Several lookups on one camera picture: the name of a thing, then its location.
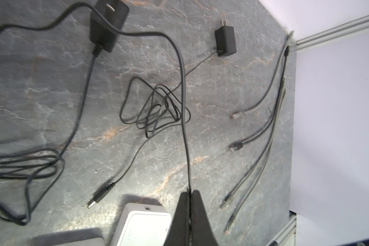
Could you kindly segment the white network switch box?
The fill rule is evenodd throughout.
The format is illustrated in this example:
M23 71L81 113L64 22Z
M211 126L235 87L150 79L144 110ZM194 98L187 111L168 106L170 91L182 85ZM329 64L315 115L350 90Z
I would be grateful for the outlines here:
M163 206L128 203L121 214L112 246L162 246L172 217Z

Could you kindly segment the black power adapter large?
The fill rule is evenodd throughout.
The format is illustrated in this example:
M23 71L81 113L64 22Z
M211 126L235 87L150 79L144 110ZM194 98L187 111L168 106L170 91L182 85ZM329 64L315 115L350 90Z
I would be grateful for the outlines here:
M190 153L188 148L188 141L187 141L187 133L186 133L186 75L185 75L185 69L184 69L184 62L182 55L180 53L179 48L176 46L174 41L168 37L166 34L157 32L157 31L151 31L151 32L123 32L120 29L116 28L104 15L101 11L97 10L95 7L91 6L90 4L84 3L84 2L77 2L73 5L69 6L54 22L50 23L47 26L43 27L27 27L27 26L21 26L16 24L3 24L0 26L0 34L5 31L6 29L10 28L17 28L22 30L30 30L30 31L47 31L50 29L55 28L58 26L67 16L69 16L72 12L75 10L87 7L91 10L91 13L96 15L99 18L100 24L104 28L106 28L108 31L112 32L113 34L120 34L124 36L133 36L133 37L145 37L145 36L159 36L162 38L167 39L173 48L175 49L175 52L178 57L179 62L179 68L180 68L180 75L181 75L181 128L182 128L182 136L186 151L186 158L187 158L187 167L191 167L191 161L190 161ZM24 187L24 202L25 202L25 213L23 215L15 216L13 215L7 208L0 204L0 220L14 223L16 225L20 226L26 226L31 221L31 214L35 210L35 208L40 203L40 200L38 199L36 203L33 205L30 201L29 196L29 185L31 182L35 179L44 179L44 178L50 178L52 176L60 177L61 173L59 173L57 163L61 162L62 164L65 163L65 160L63 159L63 155L66 152L67 148L71 144L73 138L75 137L78 128L80 126L85 102L86 102L86 96L90 84L91 74L94 66L94 62L96 58L99 56L100 52L102 51L102 42L97 42L95 44L94 50L93 50L93 56L91 60L91 64L88 70L87 78L86 78L86 84L84 87L83 97L82 101L79 107L79 112L75 121L74 128L68 137L63 149L61 152L58 152L55 149L52 148L43 148L40 150L34 150L29 152L21 152L18 154L11 154L11 155L0 155L0 179L5 180L25 180L26 184ZM37 156L36 153L43 152L43 155Z

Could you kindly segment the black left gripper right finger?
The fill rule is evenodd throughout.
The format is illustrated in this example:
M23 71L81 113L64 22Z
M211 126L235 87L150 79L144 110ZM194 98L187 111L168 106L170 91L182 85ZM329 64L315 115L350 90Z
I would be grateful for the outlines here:
M218 246L198 190L191 195L191 232L193 246Z

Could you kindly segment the aluminium frame rail right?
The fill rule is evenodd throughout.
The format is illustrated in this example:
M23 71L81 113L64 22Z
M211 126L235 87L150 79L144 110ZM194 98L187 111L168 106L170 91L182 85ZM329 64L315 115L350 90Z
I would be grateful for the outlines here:
M312 49L367 31L369 31L369 15L298 40L296 41L297 51Z

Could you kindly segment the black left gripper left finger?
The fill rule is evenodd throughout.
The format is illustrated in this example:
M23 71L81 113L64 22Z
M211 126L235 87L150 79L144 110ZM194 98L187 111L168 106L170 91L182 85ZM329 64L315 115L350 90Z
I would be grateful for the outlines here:
M182 192L164 246L188 246L190 242L190 196Z

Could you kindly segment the black power adapter small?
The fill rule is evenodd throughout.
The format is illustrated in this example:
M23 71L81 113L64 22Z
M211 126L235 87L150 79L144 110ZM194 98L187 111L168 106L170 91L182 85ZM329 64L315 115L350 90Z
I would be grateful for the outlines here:
M218 56L229 56L236 53L235 31L233 26L228 26L226 20L221 21L222 25L215 31L216 53ZM88 202L87 208L90 209L99 203L112 190L118 181L110 182L101 188Z

